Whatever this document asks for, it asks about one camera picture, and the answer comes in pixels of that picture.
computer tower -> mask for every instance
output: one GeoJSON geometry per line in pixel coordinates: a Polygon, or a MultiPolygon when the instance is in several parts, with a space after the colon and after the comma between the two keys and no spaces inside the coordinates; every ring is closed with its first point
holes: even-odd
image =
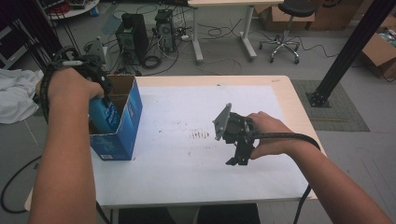
{"type": "Polygon", "coordinates": [[[120,52],[128,55],[128,58],[132,60],[128,63],[141,64],[149,48],[149,38],[143,15],[124,13],[122,23],[116,31],[116,37],[120,52]]]}
{"type": "Polygon", "coordinates": [[[173,25],[173,10],[159,9],[155,21],[157,33],[161,36],[160,48],[166,52],[175,51],[176,41],[173,25]]]}

black metal pole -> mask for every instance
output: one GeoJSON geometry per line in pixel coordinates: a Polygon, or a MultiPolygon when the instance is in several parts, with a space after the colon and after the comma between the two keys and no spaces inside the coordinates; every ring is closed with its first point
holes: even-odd
{"type": "Polygon", "coordinates": [[[325,78],[323,78],[314,92],[307,93],[311,106],[320,107],[328,103],[329,96],[335,86],[395,5],[396,0],[374,0],[335,59],[325,78]]]}

gray carpet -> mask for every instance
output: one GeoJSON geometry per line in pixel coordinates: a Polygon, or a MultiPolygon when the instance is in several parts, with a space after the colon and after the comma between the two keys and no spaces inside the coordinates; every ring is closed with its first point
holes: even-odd
{"type": "Polygon", "coordinates": [[[305,95],[320,84],[315,80],[292,80],[291,83],[316,131],[370,132],[359,111],[339,83],[329,97],[331,107],[311,107],[305,95]]]}

table leg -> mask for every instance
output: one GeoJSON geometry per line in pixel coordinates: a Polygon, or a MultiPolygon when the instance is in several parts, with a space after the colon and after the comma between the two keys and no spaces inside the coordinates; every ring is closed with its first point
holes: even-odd
{"type": "Polygon", "coordinates": [[[253,9],[254,9],[254,6],[249,6],[247,8],[245,31],[240,33],[242,42],[245,45],[245,48],[247,49],[247,53],[250,57],[249,59],[251,62],[253,61],[253,59],[257,58],[257,54],[254,51],[253,47],[251,47],[250,41],[248,40],[248,32],[250,30],[250,22],[251,22],[251,17],[253,15],[253,9]]]}
{"type": "Polygon", "coordinates": [[[201,46],[198,41],[198,8],[195,7],[193,11],[193,35],[192,35],[192,45],[194,47],[195,59],[198,63],[201,63],[204,60],[204,56],[202,55],[201,46]]]}

forearm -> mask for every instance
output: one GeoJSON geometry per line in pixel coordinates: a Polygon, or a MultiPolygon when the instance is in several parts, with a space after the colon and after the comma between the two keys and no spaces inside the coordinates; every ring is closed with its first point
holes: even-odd
{"type": "Polygon", "coordinates": [[[96,222],[88,101],[71,94],[50,105],[49,135],[35,182],[31,223],[96,222]]]}
{"type": "Polygon", "coordinates": [[[391,223],[352,179],[317,148],[299,141],[287,153],[300,167],[334,223],[391,223]]]}

